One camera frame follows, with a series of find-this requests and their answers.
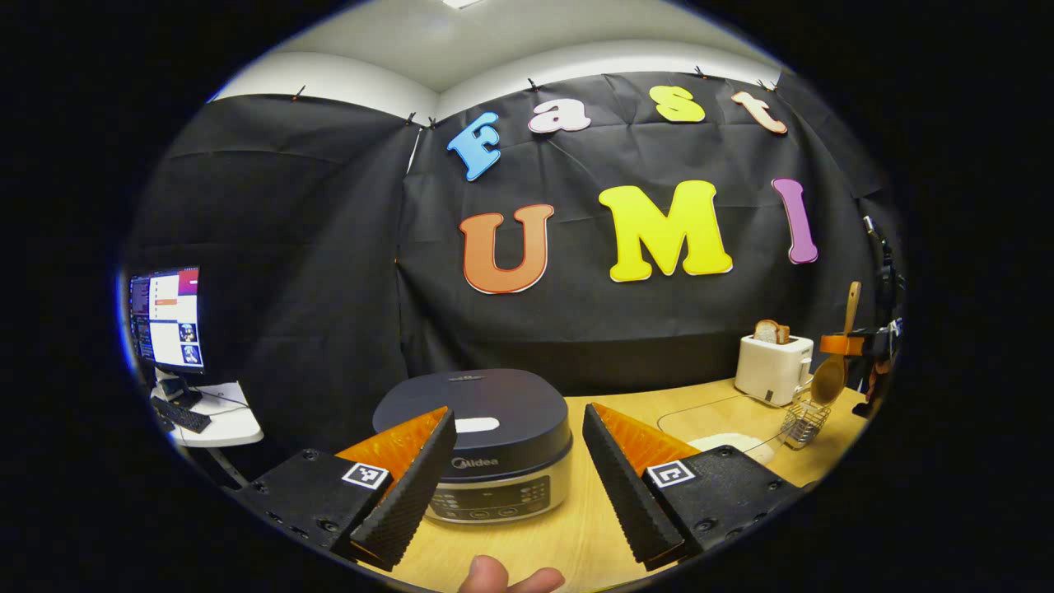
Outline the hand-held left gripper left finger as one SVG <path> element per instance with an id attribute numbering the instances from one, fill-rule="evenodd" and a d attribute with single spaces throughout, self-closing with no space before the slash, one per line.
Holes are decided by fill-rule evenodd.
<path id="1" fill-rule="evenodd" d="M 337 455 L 305 448 L 235 499 L 309 547 L 390 571 L 417 533 L 456 438 L 451 410 L 434 409 Z"/>

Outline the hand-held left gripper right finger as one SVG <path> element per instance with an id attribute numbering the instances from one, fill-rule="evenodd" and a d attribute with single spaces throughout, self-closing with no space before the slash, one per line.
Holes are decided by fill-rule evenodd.
<path id="1" fill-rule="evenodd" d="M 586 406 L 582 435 L 647 570 L 721 549 L 804 495 L 738 448 L 700 451 L 601 403 Z"/>

